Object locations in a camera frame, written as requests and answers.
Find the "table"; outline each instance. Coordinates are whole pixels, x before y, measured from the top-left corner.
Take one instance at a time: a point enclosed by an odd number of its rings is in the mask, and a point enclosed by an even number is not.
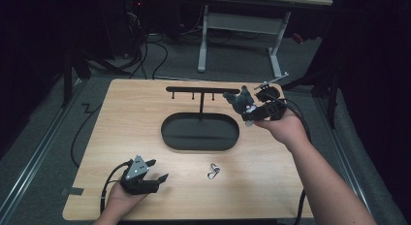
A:
[[[293,218],[302,185],[290,152],[271,134],[246,127],[221,94],[205,95],[204,113],[223,113],[239,126],[237,143],[226,151],[178,151],[166,146],[161,125],[172,113],[199,111],[200,95],[172,93],[167,86],[252,88],[257,83],[177,80],[113,80],[63,211],[67,220],[93,220],[110,172],[140,154],[156,159],[144,179],[169,174],[126,220]],[[209,179],[211,163],[221,172]],[[113,178],[119,178],[123,171]],[[312,217],[305,203],[302,217]]]
[[[268,1],[280,1],[287,3],[300,3],[308,4],[314,6],[330,6],[332,0],[268,0]],[[204,17],[203,17],[203,34],[202,34],[202,43],[200,45],[200,54],[199,54],[199,64],[198,71],[204,72],[206,70],[206,40],[207,40],[207,29],[226,29],[234,31],[243,31],[243,32],[252,32],[252,33],[261,33],[275,35],[276,39],[272,43],[272,46],[269,48],[269,60],[271,62],[271,68],[273,74],[276,78],[283,77],[287,75],[281,72],[277,52],[281,44],[284,32],[287,28],[291,13],[288,11],[284,13],[282,17],[256,17],[256,16],[238,16],[230,14],[220,14],[220,13],[209,13],[208,5],[205,5]]]

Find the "forearm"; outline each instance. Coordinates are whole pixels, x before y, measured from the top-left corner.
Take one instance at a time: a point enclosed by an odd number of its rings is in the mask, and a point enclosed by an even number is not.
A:
[[[376,224],[363,202],[309,141],[288,148],[318,224]]]
[[[116,225],[120,220],[121,217],[103,212],[93,225]]]

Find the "desk leg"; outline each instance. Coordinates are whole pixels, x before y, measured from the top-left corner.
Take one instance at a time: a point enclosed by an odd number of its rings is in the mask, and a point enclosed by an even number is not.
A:
[[[278,35],[277,35],[277,40],[275,41],[275,45],[274,45],[273,48],[269,48],[269,59],[271,60],[272,70],[274,71],[274,76],[276,78],[279,78],[279,77],[283,76],[282,73],[281,73],[280,66],[278,64],[277,52],[278,52],[278,49],[280,47],[281,40],[284,36],[285,29],[287,28],[287,24],[288,24],[288,20],[290,19],[290,15],[291,15],[291,13],[289,12],[284,16],[284,18],[281,22],[280,30],[279,30]]]
[[[199,56],[199,72],[204,72],[206,70],[206,30],[208,26],[208,5],[205,5],[205,14],[203,18],[203,38],[202,45],[200,46],[200,56]]]

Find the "wooden table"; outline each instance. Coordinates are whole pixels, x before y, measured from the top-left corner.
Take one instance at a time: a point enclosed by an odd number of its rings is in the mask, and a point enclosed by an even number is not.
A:
[[[246,127],[221,94],[214,101],[211,95],[205,96],[204,113],[224,113],[237,122],[235,146],[222,152],[177,151],[162,140],[160,128],[169,115],[197,113],[200,104],[198,94],[195,100],[191,93],[176,93],[172,99],[167,86],[240,89],[243,85],[253,94],[257,83],[113,80],[73,184],[83,188],[83,193],[69,196],[64,218],[97,218],[100,194],[110,172],[137,154],[145,161],[157,160],[144,179],[169,177],[127,220],[296,217],[302,185],[290,152],[268,131]],[[214,179],[207,177],[211,163],[221,169]],[[308,203],[302,216],[312,217]]]

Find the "small metal object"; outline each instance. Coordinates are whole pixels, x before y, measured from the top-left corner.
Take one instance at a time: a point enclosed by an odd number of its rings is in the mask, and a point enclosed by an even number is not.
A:
[[[263,82],[263,84],[260,84],[260,85],[258,85],[258,86],[256,86],[256,87],[254,87],[254,90],[257,90],[257,89],[259,89],[259,88],[263,88],[263,87],[269,85],[270,83],[277,82],[277,81],[282,80],[282,79],[284,79],[284,78],[286,78],[286,77],[288,77],[288,76],[289,76],[289,74],[288,74],[287,72],[285,72],[284,75],[281,76],[281,77],[279,77],[279,78],[275,78],[274,80],[270,80],[270,81],[265,81],[265,82]]]
[[[215,164],[210,164],[210,171],[208,172],[207,176],[209,179],[214,179],[217,174],[220,173],[220,167],[216,166]]]

